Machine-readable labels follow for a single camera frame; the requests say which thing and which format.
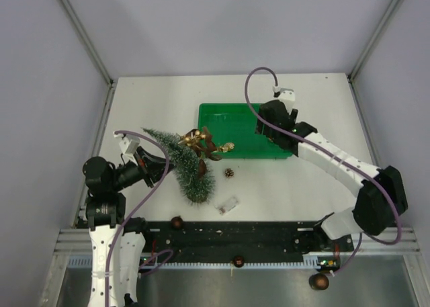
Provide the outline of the green plastic tray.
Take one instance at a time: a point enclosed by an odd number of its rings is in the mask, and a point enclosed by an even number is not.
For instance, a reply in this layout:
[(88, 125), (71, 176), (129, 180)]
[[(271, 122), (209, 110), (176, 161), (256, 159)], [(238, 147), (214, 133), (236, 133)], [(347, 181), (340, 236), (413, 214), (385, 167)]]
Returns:
[(213, 142), (234, 144), (224, 159), (286, 159), (292, 154), (256, 134), (257, 118), (246, 103), (202, 103), (199, 106), (198, 127), (207, 127)]

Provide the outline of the small green christmas tree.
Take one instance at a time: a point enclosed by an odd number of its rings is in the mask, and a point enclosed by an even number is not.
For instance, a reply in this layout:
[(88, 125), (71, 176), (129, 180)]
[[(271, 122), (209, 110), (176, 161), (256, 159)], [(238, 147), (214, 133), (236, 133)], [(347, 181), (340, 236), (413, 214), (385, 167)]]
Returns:
[(204, 160), (207, 171), (200, 177), (199, 158), (192, 149), (179, 144), (178, 134), (150, 128), (142, 130), (167, 151), (170, 163), (174, 165), (173, 173), (182, 195), (193, 204), (209, 202), (215, 190), (216, 180), (207, 160)]

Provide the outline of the brown ribbon pine cone decoration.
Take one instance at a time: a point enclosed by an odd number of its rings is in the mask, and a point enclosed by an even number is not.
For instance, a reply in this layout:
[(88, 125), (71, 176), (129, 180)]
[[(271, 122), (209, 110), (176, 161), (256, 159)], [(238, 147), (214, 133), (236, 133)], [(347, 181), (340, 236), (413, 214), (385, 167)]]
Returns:
[(211, 161), (220, 161), (222, 159), (217, 154), (219, 148), (212, 139), (213, 135), (206, 126), (200, 130), (194, 128), (187, 134), (179, 137), (178, 144), (190, 148), (198, 158), (198, 179), (201, 179), (208, 172), (206, 159)]

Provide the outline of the large brown matte bauble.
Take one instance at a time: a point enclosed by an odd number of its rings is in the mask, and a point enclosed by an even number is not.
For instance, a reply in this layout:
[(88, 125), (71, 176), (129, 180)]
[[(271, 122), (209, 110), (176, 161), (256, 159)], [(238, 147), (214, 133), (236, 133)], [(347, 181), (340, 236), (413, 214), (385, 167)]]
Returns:
[(175, 216), (171, 219), (171, 227), (174, 230), (181, 230), (183, 228), (184, 221), (181, 216)]

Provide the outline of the frosted pine cone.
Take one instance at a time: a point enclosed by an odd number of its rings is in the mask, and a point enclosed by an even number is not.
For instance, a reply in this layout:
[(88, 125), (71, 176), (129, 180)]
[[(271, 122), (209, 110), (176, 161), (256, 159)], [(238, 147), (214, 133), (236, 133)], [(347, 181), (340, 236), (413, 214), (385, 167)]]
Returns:
[(227, 168), (224, 170), (224, 176), (226, 178), (231, 178), (234, 176), (234, 171), (231, 168)]

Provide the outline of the clear battery box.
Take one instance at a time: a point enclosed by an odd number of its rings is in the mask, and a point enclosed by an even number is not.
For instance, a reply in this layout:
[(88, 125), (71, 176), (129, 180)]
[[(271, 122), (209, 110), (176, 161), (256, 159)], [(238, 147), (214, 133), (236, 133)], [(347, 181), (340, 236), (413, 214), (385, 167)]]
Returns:
[(218, 204), (216, 206), (216, 209), (218, 210), (220, 215), (225, 215), (229, 213), (231, 210), (235, 209), (239, 205), (239, 199), (236, 196), (232, 196), (222, 202), (221, 204)]

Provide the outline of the small brown shiny bauble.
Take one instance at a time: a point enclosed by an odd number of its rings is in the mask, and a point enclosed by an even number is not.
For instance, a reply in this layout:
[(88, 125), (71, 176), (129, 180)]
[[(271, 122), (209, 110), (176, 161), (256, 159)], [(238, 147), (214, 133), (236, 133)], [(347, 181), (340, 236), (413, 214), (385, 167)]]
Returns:
[(242, 255), (236, 255), (232, 259), (232, 264), (236, 268), (241, 268), (245, 265), (245, 258)]

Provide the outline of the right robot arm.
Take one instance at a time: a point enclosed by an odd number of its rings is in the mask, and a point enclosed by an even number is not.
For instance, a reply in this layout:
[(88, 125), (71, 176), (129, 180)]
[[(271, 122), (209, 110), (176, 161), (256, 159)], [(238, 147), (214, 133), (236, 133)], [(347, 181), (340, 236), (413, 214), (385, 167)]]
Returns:
[(345, 186), (356, 200), (352, 207), (325, 216), (313, 234), (315, 245), (324, 251), (339, 238), (364, 233), (375, 239), (386, 228), (398, 225), (409, 208), (402, 175), (393, 166), (380, 168), (365, 163), (329, 142), (318, 130), (297, 122), (297, 110), (272, 100), (259, 106), (255, 131), (281, 149), (308, 161)]

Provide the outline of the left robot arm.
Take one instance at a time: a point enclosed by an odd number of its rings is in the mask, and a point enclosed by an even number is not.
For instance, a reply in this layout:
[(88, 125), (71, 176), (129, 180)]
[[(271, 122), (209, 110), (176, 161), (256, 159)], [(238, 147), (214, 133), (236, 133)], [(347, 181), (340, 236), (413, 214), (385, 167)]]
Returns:
[(137, 146), (120, 165), (92, 157), (83, 165), (88, 188), (85, 216), (91, 239), (92, 270), (89, 306), (137, 306), (142, 251), (152, 244), (144, 218), (126, 217), (122, 190), (144, 181), (154, 187), (175, 165)]

